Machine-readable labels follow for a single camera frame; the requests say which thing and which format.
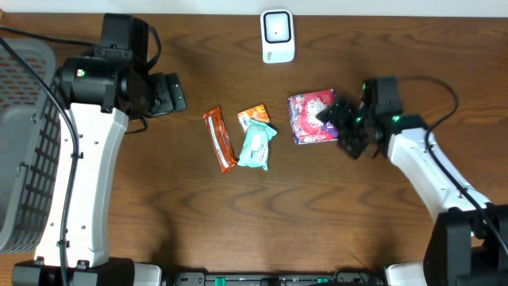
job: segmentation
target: wood grain surface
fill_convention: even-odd
[[[179,73],[189,109],[124,137],[111,256],[211,272],[332,272],[423,258],[433,224],[395,166],[382,157],[354,161],[336,142],[295,145],[291,137],[289,96],[328,88],[358,95],[363,80],[378,75],[431,75],[454,86],[461,106],[437,140],[479,191],[508,203],[508,19],[295,17],[294,61],[270,65],[261,60],[259,17],[139,17],[162,41],[153,71]],[[5,14],[1,23],[98,42],[102,15]],[[51,46],[59,64],[82,51]],[[400,91],[406,112],[428,122],[452,108],[450,96],[428,83],[403,83]],[[202,115],[221,106],[239,155],[237,113],[260,103],[279,131],[269,170],[222,175]],[[31,257],[1,256],[0,283]]]

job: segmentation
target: light blue snack package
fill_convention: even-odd
[[[238,165],[250,168],[263,167],[268,170],[268,142],[277,134],[270,126],[249,119],[244,147],[241,149]]]

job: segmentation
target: cable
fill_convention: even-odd
[[[496,240],[498,241],[499,245],[501,246],[503,252],[505,255],[508,256],[508,247],[506,247],[506,242],[502,239],[501,234],[499,233],[498,229],[495,227],[495,224],[492,222],[492,220],[485,214],[485,211],[483,208],[469,195],[468,190],[461,186],[460,183],[450,174],[450,172],[443,166],[443,164],[437,159],[436,155],[434,154],[432,150],[432,145],[429,143],[429,136],[432,133],[432,131],[438,127],[443,121],[450,118],[459,108],[459,95],[453,90],[452,87],[450,87],[449,84],[446,82],[435,79],[433,77],[429,76],[404,76],[398,79],[398,81],[403,80],[421,80],[421,81],[429,81],[432,83],[435,83],[437,85],[440,85],[446,89],[446,91],[453,97],[453,101],[455,103],[455,106],[453,107],[453,110],[450,111],[448,114],[443,116],[441,119],[439,119],[436,123],[434,123],[425,133],[425,149],[429,151],[430,156],[433,158],[434,162],[436,162],[437,167],[441,169],[441,171],[448,177],[448,179],[452,182],[452,184],[459,190],[460,194],[463,195],[469,203],[475,207],[475,209],[479,212],[480,216],[483,218],[483,221],[487,224],[487,227],[492,231],[494,234]]]
[[[55,42],[55,43],[59,43],[59,44],[77,44],[77,45],[84,45],[84,46],[94,46],[95,45],[93,43],[89,43],[89,42],[85,42],[85,41],[64,40],[64,39],[57,39],[54,37],[42,36],[39,34],[29,33],[26,31],[21,31],[18,29],[10,28],[10,27],[4,26],[4,25],[0,25],[0,31],[7,31],[7,32],[11,32],[11,33],[16,33],[16,34],[19,34],[22,36],[32,37],[32,38],[43,40],[43,41],[51,41],[51,42]]]
[[[69,181],[67,183],[67,191],[65,193],[65,200],[63,203],[62,221],[60,223],[60,271],[62,273],[62,282],[64,286],[69,285],[68,273],[67,273],[67,240],[65,235],[67,233],[67,217],[69,215],[69,206],[71,204],[72,187],[74,186],[74,179],[76,175],[76,168],[78,166],[79,158],[79,139],[74,126],[72,125],[71,119],[65,113],[64,108],[58,103],[55,95],[51,92],[51,89],[46,83],[40,78],[40,76],[7,44],[7,42],[0,36],[0,45],[31,75],[37,83],[39,83],[42,90],[48,95],[49,100],[56,106],[58,112],[62,115],[63,121],[67,125],[71,134],[72,140],[72,162],[71,171],[69,173]]]
[[[160,51],[162,50],[162,45],[160,44],[159,35],[157,34],[157,30],[155,27],[150,26],[150,32],[152,33],[153,37],[156,39],[157,44],[157,54],[154,55],[154,57],[146,63],[146,70],[149,71],[157,64],[157,60],[159,60],[160,57]]]

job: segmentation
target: white device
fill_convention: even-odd
[[[285,9],[268,10],[261,14],[263,61],[267,64],[286,63],[294,59],[293,14]]]

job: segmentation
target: snack package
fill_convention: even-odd
[[[339,130],[332,123],[323,124],[316,118],[316,115],[334,100],[333,89],[293,95],[289,98],[288,109],[294,143],[316,143],[336,140],[339,137]]]
[[[208,132],[210,132],[210,136],[212,137],[212,144],[217,159],[219,159],[219,164],[221,164],[222,173],[226,173],[237,164],[237,159],[235,159],[235,153],[233,152],[233,147],[229,140],[228,131],[226,131],[224,122],[222,121],[221,107],[217,106],[209,112],[206,112],[203,118],[208,126]]]
[[[254,119],[258,122],[270,123],[270,118],[268,117],[267,110],[264,108],[264,104],[249,108],[246,111],[242,111],[238,114],[238,121],[244,129],[244,133],[247,132],[249,118]]]
[[[270,126],[255,120],[248,120],[248,131],[241,149],[238,165],[250,168],[263,167],[268,170],[268,142],[277,134]]]

